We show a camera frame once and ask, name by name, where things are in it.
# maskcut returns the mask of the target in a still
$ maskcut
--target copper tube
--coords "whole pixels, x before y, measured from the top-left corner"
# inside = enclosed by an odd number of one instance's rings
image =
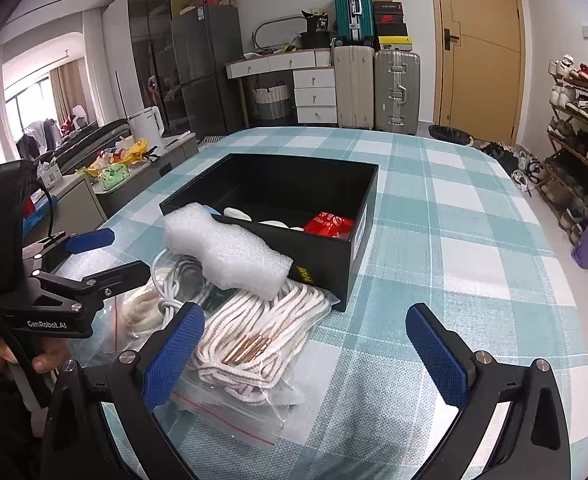
[[[245,361],[243,361],[243,362],[248,363],[248,362],[252,361],[253,359],[256,359],[259,355],[261,355],[265,351],[267,346],[269,346],[269,343],[271,343],[270,338],[264,339],[263,346],[258,348],[258,350],[256,352],[253,352],[253,355],[248,356],[247,359],[245,359]]]
[[[248,336],[244,335],[241,340],[237,343],[237,345],[232,348],[231,352],[229,352],[229,354],[227,354],[225,356],[225,359],[223,359],[223,364],[227,365],[229,364],[229,362],[232,360],[232,358],[235,357],[235,355],[241,350],[241,348],[243,348],[245,346],[246,343],[249,342],[249,338]]]
[[[235,357],[234,364],[238,365],[240,363],[245,362],[245,358],[248,355],[250,355],[251,352],[253,352],[256,349],[256,347],[260,347],[262,342],[263,342],[263,336],[262,335],[256,336],[256,338],[254,338],[254,340],[250,343],[250,345],[245,347],[245,349],[238,355],[238,357]]]

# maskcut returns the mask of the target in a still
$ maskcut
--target teal suitcase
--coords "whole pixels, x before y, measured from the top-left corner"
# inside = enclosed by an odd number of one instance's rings
[[[374,6],[372,0],[334,0],[340,44],[361,44],[373,46]]]

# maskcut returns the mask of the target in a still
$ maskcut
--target silver suitcase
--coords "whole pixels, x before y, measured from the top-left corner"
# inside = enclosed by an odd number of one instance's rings
[[[375,65],[376,129],[416,135],[421,101],[421,58],[413,52],[379,50]]]
[[[333,54],[338,126],[371,130],[374,127],[374,49],[337,46]]]

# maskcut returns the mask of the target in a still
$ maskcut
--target white kettle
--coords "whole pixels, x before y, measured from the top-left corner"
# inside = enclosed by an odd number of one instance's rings
[[[162,135],[165,131],[163,119],[158,106],[145,108],[128,117],[130,124],[130,131],[134,140],[147,139],[147,148],[150,150],[153,146],[157,146],[154,150],[156,155],[163,155],[165,153],[165,142]]]

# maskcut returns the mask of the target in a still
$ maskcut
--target checkered tablecloth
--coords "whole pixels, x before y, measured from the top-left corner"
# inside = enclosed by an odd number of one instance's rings
[[[306,400],[291,409],[275,446],[234,440],[171,402],[157,409],[200,478],[410,479],[456,413],[405,333],[407,309],[421,301],[472,350],[512,364],[529,366],[537,357],[551,363],[570,428],[573,477],[584,477],[588,359],[574,299],[520,191],[496,161],[472,148],[340,128],[239,132],[142,192],[106,223],[114,245],[75,256],[64,272],[81,277],[135,258],[150,264],[163,247],[159,202],[228,153],[378,164],[378,193],[347,312],[332,312],[308,342],[296,366]],[[109,329],[99,319],[94,328],[82,345],[96,352],[93,340]],[[480,473],[499,430],[494,421],[466,478]],[[114,434],[135,463],[122,430]]]

